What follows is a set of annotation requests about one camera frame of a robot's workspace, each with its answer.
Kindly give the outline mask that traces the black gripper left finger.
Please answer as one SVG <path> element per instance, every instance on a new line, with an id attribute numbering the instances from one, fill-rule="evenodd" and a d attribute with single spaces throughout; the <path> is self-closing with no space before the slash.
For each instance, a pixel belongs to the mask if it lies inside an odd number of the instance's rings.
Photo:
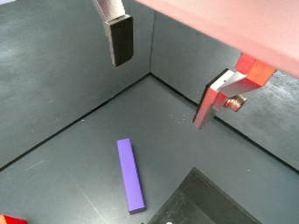
<path id="1" fill-rule="evenodd" d="M 121 0 L 92 0 L 101 17 L 109 43 L 112 64 L 118 67 L 133 56 L 133 18 Z"/>

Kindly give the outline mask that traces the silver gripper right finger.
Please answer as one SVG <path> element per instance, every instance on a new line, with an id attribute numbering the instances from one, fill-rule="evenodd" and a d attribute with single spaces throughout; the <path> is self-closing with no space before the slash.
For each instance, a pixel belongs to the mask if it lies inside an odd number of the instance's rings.
<path id="1" fill-rule="evenodd" d="M 194 126 L 201 129 L 224 108 L 237 112 L 246 101 L 241 94 L 261 88 L 274 71 L 272 66 L 241 53 L 234 70 L 224 69 L 204 88 L 192 119 Z"/>

